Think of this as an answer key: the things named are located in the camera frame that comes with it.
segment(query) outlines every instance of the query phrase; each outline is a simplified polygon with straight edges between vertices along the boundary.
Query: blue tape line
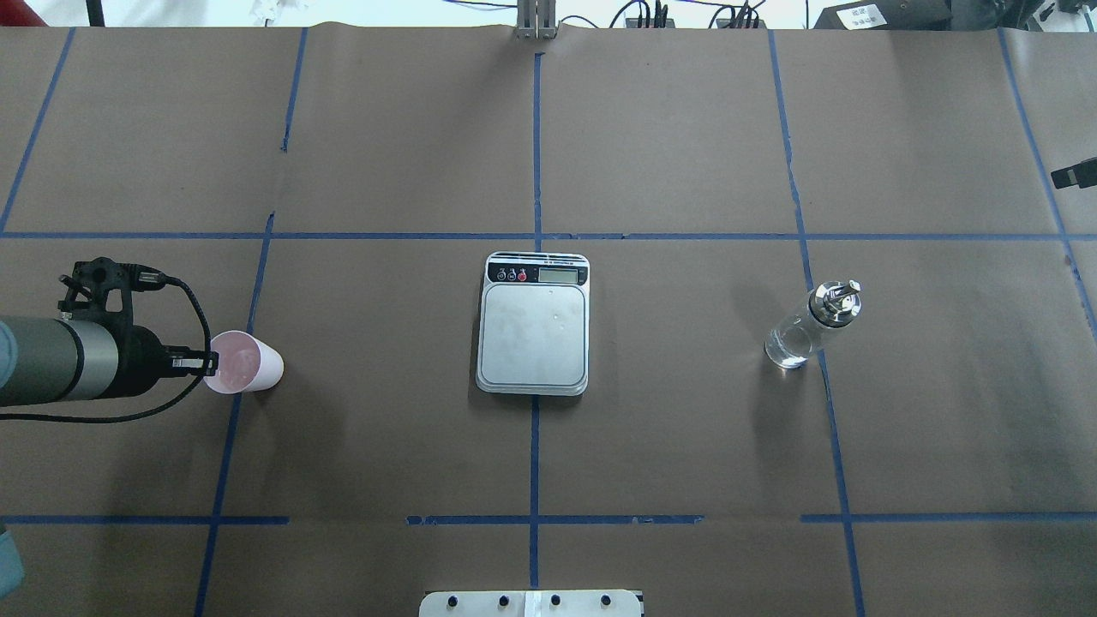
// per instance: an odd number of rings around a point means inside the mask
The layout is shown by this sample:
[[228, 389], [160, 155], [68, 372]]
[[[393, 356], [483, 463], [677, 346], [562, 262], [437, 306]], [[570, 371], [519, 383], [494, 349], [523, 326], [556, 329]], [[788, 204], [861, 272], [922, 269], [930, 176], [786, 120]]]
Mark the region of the blue tape line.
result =
[[210, 525], [208, 516], [81, 516], [30, 515], [8, 516], [9, 525]]
[[529, 525], [525, 515], [468, 515], [468, 516], [409, 516], [405, 519], [409, 527], [431, 527], [434, 525]]
[[541, 56], [533, 54], [533, 250], [541, 251]]
[[[233, 396], [233, 411], [229, 414], [228, 431], [225, 436], [225, 449], [220, 457], [220, 472], [217, 478], [217, 493], [214, 496], [212, 519], [220, 517], [220, 509], [225, 502], [225, 486], [228, 484], [228, 468], [233, 459], [233, 441], [236, 437], [236, 425], [240, 417], [240, 401], [242, 396]], [[199, 577], [199, 592], [194, 601], [194, 617], [201, 617], [205, 610], [206, 592], [210, 588], [210, 575], [213, 572], [213, 558], [217, 550], [217, 529], [219, 525], [212, 520], [210, 532], [206, 536], [205, 557], [202, 559], [202, 574]]]
[[804, 234], [808, 240], [1056, 242], [1054, 234]]
[[[197, 239], [261, 240], [259, 232], [0, 232], [12, 239]], [[274, 239], [290, 240], [529, 240], [535, 234], [508, 232], [274, 232]], [[778, 240], [799, 242], [799, 233], [546, 233], [551, 240]], [[1062, 242], [1059, 234], [804, 234], [810, 242]], [[1066, 234], [1071, 242], [1095, 242], [1097, 234]]]
[[[815, 288], [812, 278], [811, 256], [807, 253], [807, 231], [804, 225], [804, 213], [801, 207], [800, 190], [792, 172], [792, 137], [789, 134], [789, 116], [784, 105], [784, 88], [781, 85], [781, 67], [777, 55], [777, 38], [772, 30], [769, 35], [769, 57], [773, 66], [773, 86], [777, 90], [777, 108], [781, 120], [781, 135], [784, 142], [784, 159], [789, 169], [789, 190], [796, 206], [796, 231], [800, 233], [800, 258], [804, 268], [806, 289]], [[838, 438], [838, 420], [834, 412], [834, 394], [830, 390], [830, 373], [826, 366], [826, 354], [818, 354], [819, 370], [823, 372], [823, 385], [826, 390], [827, 416], [830, 422], [830, 456], [834, 459], [834, 475], [838, 485], [838, 503], [841, 507], [842, 531], [846, 537], [846, 558], [849, 562], [849, 579], [853, 592], [853, 607], [857, 617], [864, 617], [864, 595], [861, 591], [861, 570], [857, 560], [857, 543], [853, 540], [853, 525], [849, 520], [849, 495], [846, 491], [846, 471], [841, 462], [841, 441]]]
[[[1097, 512], [947, 512], [852, 514], [850, 523], [1078, 523], [1097, 521]], [[801, 523], [810, 525], [835, 524], [844, 520], [840, 514], [805, 514]]]
[[541, 396], [530, 396], [530, 588], [540, 583], [538, 525], [541, 517]]
[[[465, 516], [409, 516], [409, 527], [446, 525], [530, 525], [533, 517], [524, 515], [465, 515]], [[544, 514], [536, 517], [542, 525], [697, 525], [704, 520], [700, 514]]]
[[289, 516], [222, 516], [217, 519], [218, 525], [289, 525]]
[[308, 40], [308, 29], [301, 29], [301, 42], [297, 43], [297, 64], [293, 68], [293, 86], [290, 87], [290, 104], [285, 108], [285, 135], [282, 136], [282, 152], [290, 152], [290, 127], [293, 126], [293, 109], [297, 105], [297, 86], [301, 85], [301, 66], [305, 63], [305, 41]]
[[792, 137], [789, 135], [789, 113], [784, 108], [784, 87], [781, 85], [781, 65], [777, 58], [777, 38], [772, 30], [767, 30], [769, 35], [769, 61], [773, 67], [773, 88], [777, 91], [777, 110], [781, 120], [781, 139], [784, 144], [784, 164], [789, 172], [789, 190], [792, 192], [792, 203], [796, 206], [796, 232], [800, 234], [800, 257], [804, 267], [804, 280], [807, 289], [815, 287], [812, 279], [812, 266], [807, 258], [807, 232], [804, 229], [804, 213], [800, 205], [800, 189], [796, 187], [796, 177], [792, 173]]
[[289, 525], [287, 516], [142, 516], [142, 515], [4, 515], [0, 516], [9, 525], [236, 525], [271, 526]]
[[286, 240], [529, 240], [525, 233], [412, 233], [412, 232], [279, 232], [275, 239]]
[[4, 203], [3, 213], [0, 214], [0, 232], [8, 226], [8, 217], [11, 216], [11, 209], [15, 205], [15, 195], [19, 194], [19, 186], [23, 182], [23, 173], [31, 162], [31, 153], [34, 152], [34, 144], [38, 141], [38, 132], [42, 131], [42, 123], [46, 120], [46, 111], [49, 109], [49, 101], [54, 98], [54, 90], [57, 89], [57, 81], [61, 77], [61, 69], [65, 68], [65, 60], [68, 58], [69, 48], [72, 47], [72, 37], [76, 29], [70, 27], [68, 36], [65, 37], [65, 46], [61, 47], [61, 55], [57, 58], [57, 66], [54, 67], [54, 77], [49, 80], [46, 89], [46, 97], [42, 100], [38, 109], [38, 116], [34, 120], [34, 128], [31, 130], [31, 137], [26, 141], [26, 148], [23, 149], [23, 158], [19, 161], [19, 169], [15, 170], [15, 179], [11, 182], [11, 191], [8, 192], [8, 201]]
[[819, 369], [823, 371], [823, 386], [826, 391], [826, 413], [830, 423], [830, 456], [834, 459], [834, 476], [838, 484], [838, 506], [841, 508], [842, 534], [846, 537], [846, 558], [849, 562], [849, 577], [853, 588], [853, 607], [858, 617], [864, 617], [864, 594], [861, 591], [861, 568], [857, 560], [857, 542], [853, 540], [853, 525], [849, 514], [849, 493], [846, 490], [846, 465], [841, 461], [841, 439], [838, 436], [838, 419], [834, 413], [834, 394], [830, 391], [830, 372], [826, 364], [826, 350], [818, 354]]
[[538, 545], [541, 543], [540, 540], [541, 528], [538, 526], [535, 520], [530, 521], [530, 588], [536, 590], [541, 586], [541, 572], [538, 568], [538, 562], [540, 560], [538, 556]]
[[544, 515], [542, 525], [697, 525], [699, 514], [686, 515]]
[[20, 239], [168, 239], [168, 240], [257, 240], [255, 232], [3, 232], [0, 237]]
[[251, 304], [248, 307], [248, 334], [256, 330], [256, 310], [259, 308], [259, 295], [263, 291], [263, 279], [267, 276], [267, 256], [271, 250], [271, 237], [274, 232], [274, 213], [267, 217], [267, 228], [263, 231], [263, 247], [259, 250], [259, 267], [256, 269], [256, 285], [251, 290]]
[[217, 525], [211, 525], [206, 535], [205, 558], [202, 560], [202, 575], [199, 580], [199, 594], [194, 599], [194, 617], [202, 617], [205, 612], [206, 592], [210, 590], [210, 571], [213, 568], [213, 554], [217, 548]]
[[546, 239], [554, 240], [799, 240], [800, 234], [761, 233], [761, 234], [693, 234], [693, 233], [622, 233], [622, 232], [580, 232], [577, 234], [556, 233], [544, 234]]
[[1006, 32], [998, 29], [998, 44], [1002, 47], [1002, 60], [1006, 65], [1006, 76], [1009, 78], [1009, 89], [1014, 93], [1014, 103], [1017, 105], [1017, 113], [1021, 119], [1021, 126], [1025, 128], [1025, 137], [1028, 139], [1029, 148], [1032, 150], [1032, 158], [1036, 160], [1037, 172], [1040, 175], [1040, 182], [1043, 183], [1043, 193], [1048, 198], [1051, 206], [1052, 217], [1055, 220], [1055, 228], [1059, 229], [1060, 238], [1063, 242], [1063, 250], [1071, 261], [1071, 274], [1074, 277], [1074, 288], [1082, 300], [1082, 308], [1086, 314], [1086, 322], [1089, 325], [1089, 335], [1094, 343], [1097, 343], [1097, 319], [1094, 318], [1093, 304], [1089, 303], [1089, 294], [1086, 292], [1086, 284], [1082, 281], [1082, 273], [1078, 272], [1078, 262], [1074, 259], [1074, 249], [1067, 239], [1066, 226], [1063, 224], [1063, 216], [1059, 211], [1059, 202], [1055, 201], [1054, 189], [1051, 188], [1051, 179], [1048, 169], [1043, 165], [1043, 157], [1040, 156], [1040, 148], [1036, 145], [1036, 136], [1032, 135], [1032, 126], [1029, 124], [1028, 113], [1025, 111], [1025, 102], [1021, 100], [1020, 90], [1017, 88], [1017, 76], [1014, 74], [1014, 61], [1009, 57], [1009, 44], [1006, 42]]
[[[270, 253], [271, 235], [274, 229], [274, 213], [267, 217], [267, 228], [263, 231], [263, 247], [259, 253], [259, 266], [256, 268], [256, 284], [251, 290], [251, 305], [248, 308], [248, 334], [255, 332], [256, 310], [263, 289], [263, 277], [267, 270], [267, 256]], [[205, 558], [202, 561], [202, 575], [199, 579], [197, 597], [194, 601], [194, 616], [201, 617], [205, 610], [206, 592], [210, 588], [210, 574], [213, 571], [213, 558], [217, 549], [217, 529], [222, 508], [225, 504], [225, 489], [228, 485], [228, 470], [233, 460], [233, 445], [236, 440], [236, 428], [240, 419], [240, 403], [242, 395], [233, 397], [233, 410], [228, 416], [228, 430], [225, 434], [225, 449], [220, 457], [220, 471], [217, 476], [217, 492], [213, 502], [213, 523], [206, 537]]]

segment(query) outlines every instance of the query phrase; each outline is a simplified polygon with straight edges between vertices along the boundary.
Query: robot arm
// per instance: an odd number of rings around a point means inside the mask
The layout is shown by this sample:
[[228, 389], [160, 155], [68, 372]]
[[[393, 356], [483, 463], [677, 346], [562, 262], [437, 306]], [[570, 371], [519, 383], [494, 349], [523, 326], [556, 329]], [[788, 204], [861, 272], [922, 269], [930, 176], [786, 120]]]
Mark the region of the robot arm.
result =
[[[147, 266], [100, 257], [78, 261], [72, 276], [63, 276], [60, 281], [68, 288], [57, 303], [60, 318], [0, 316], [0, 407], [137, 396], [161, 378], [194, 375], [192, 385], [196, 385], [216, 372], [210, 327], [193, 292], [179, 279]], [[181, 288], [191, 300], [205, 335], [204, 350], [161, 345], [151, 330], [134, 325], [133, 292], [158, 291], [166, 285]], [[121, 294], [122, 310], [108, 311], [108, 298], [115, 291]], [[0, 414], [0, 419], [76, 422], [56, 419], [64, 417]]]

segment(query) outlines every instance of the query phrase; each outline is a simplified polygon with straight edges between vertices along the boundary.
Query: kitchen scale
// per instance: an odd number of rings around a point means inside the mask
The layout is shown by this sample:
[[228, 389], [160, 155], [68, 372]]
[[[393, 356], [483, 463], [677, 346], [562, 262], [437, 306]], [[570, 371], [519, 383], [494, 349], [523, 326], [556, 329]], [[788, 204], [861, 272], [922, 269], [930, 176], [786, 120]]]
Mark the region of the kitchen scale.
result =
[[484, 265], [476, 385], [509, 394], [583, 394], [589, 326], [586, 257], [493, 253]]

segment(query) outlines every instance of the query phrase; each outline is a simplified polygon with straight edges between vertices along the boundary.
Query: cable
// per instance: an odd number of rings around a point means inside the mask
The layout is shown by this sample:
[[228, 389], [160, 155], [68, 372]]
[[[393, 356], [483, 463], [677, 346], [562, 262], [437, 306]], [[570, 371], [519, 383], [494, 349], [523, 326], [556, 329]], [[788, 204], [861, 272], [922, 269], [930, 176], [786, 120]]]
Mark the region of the cable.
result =
[[704, 4], [705, 7], [730, 7], [723, 2], [702, 2], [701, 0], [679, 0], [679, 2], [689, 2], [690, 4]]
[[[202, 372], [204, 373], [210, 367], [210, 324], [206, 322], [205, 313], [202, 312], [202, 307], [199, 306], [199, 299], [194, 296], [194, 292], [191, 288], [186, 287], [186, 283], [174, 278], [165, 277], [163, 282], [169, 285], [178, 287], [183, 290], [186, 294], [186, 299], [191, 301], [191, 306], [194, 308], [194, 314], [199, 317], [199, 323], [202, 324], [202, 336], [205, 338], [205, 359], [202, 360]], [[190, 394], [199, 383], [202, 382], [202, 375], [195, 375], [194, 381], [186, 385], [182, 392], [176, 395], [174, 399], [168, 401], [167, 403], [152, 407], [146, 412], [140, 412], [136, 414], [129, 414], [125, 416], [110, 416], [110, 417], [81, 417], [81, 416], [55, 416], [50, 414], [0, 414], [0, 420], [4, 419], [25, 419], [25, 420], [36, 420], [36, 422], [61, 422], [71, 424], [117, 424], [120, 422], [131, 422], [135, 419], [147, 418], [149, 416], [155, 416], [156, 414], [168, 410], [176, 405], [176, 403], [182, 401]]]
[[716, 23], [716, 18], [720, 16], [720, 13], [722, 13], [724, 11], [724, 9], [731, 9], [732, 10], [732, 19], [733, 20], [735, 19], [735, 7], [732, 7], [731, 4], [722, 4], [719, 9], [716, 9], [716, 12], [712, 14], [712, 19], [709, 20], [709, 27], [712, 27], [712, 24]]
[[595, 22], [592, 22], [592, 21], [588, 20], [587, 18], [585, 18], [585, 16], [583, 16], [583, 15], [567, 15], [566, 18], [564, 18], [564, 19], [559, 20], [559, 23], [564, 23], [564, 22], [566, 22], [567, 20], [583, 20], [583, 21], [585, 21], [585, 22], [589, 23], [590, 25], [592, 25], [592, 26], [595, 26], [595, 27], [598, 27], [598, 24], [596, 24]]
[[475, 7], [495, 7], [496, 9], [517, 9], [518, 4], [500, 4], [498, 2], [473, 2], [472, 0], [442, 0], [450, 4], [472, 4]]
[[743, 5], [739, 7], [739, 14], [736, 15], [734, 14], [733, 11], [732, 21], [728, 22], [727, 25], [725, 25], [724, 27], [748, 30], [751, 27], [750, 25], [751, 21], [758, 21], [758, 12], [755, 11], [754, 7], [751, 7], [749, 3], [744, 2]]
[[608, 27], [613, 27], [613, 24], [617, 23], [618, 18], [620, 18], [624, 13], [625, 9], [627, 9], [629, 7], [632, 7], [633, 4], [640, 4], [640, 5], [644, 7], [645, 14], [647, 15], [648, 19], [651, 19], [651, 16], [652, 16], [652, 5], [651, 4], [648, 4], [645, 0], [629, 0], [629, 2], [624, 7], [621, 7], [621, 10], [618, 11], [618, 14], [613, 15], [613, 20], [610, 22], [610, 25]]

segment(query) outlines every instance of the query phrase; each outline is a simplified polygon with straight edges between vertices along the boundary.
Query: clear glass bottle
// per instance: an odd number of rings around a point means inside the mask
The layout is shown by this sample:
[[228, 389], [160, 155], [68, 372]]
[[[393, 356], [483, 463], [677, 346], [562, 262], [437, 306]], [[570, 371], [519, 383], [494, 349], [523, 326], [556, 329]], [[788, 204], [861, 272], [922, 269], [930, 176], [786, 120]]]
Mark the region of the clear glass bottle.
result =
[[807, 294], [766, 338], [766, 355], [782, 369], [800, 368], [861, 313], [861, 283], [828, 281]]

